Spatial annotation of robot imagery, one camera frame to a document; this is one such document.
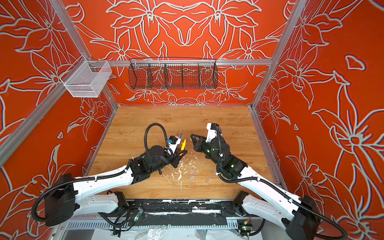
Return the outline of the orange highlighter pen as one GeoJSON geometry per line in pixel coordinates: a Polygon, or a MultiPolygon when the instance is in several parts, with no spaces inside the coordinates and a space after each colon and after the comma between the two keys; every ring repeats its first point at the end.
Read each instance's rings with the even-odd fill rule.
{"type": "Polygon", "coordinates": [[[186,142],[187,142],[187,140],[184,139],[183,144],[182,144],[182,147],[181,147],[181,150],[182,150],[182,151],[183,151],[183,150],[185,149],[185,147],[186,147],[186,142]]]}

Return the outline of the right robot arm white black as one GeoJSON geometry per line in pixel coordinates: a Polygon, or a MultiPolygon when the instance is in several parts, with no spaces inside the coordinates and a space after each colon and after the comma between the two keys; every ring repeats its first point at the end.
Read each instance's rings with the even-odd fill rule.
{"type": "Polygon", "coordinates": [[[333,220],[320,214],[315,201],[299,197],[268,181],[244,161],[230,152],[225,140],[192,134],[194,150],[216,165],[216,174],[225,183],[239,184],[261,197],[256,200],[250,194],[237,195],[240,208],[283,229],[292,240],[346,240],[346,231],[333,220]]]}

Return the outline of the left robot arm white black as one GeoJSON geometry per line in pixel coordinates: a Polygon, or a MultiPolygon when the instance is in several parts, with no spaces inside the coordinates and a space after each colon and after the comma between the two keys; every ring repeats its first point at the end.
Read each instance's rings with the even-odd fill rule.
{"type": "Polygon", "coordinates": [[[80,178],[65,174],[36,199],[31,209],[31,216],[35,221],[44,222],[48,227],[61,224],[80,213],[84,207],[81,201],[86,198],[142,182],[152,173],[160,173],[168,165],[177,168],[186,154],[186,150],[176,148],[172,155],[168,155],[168,150],[161,146],[153,146],[113,171],[80,178]]]}

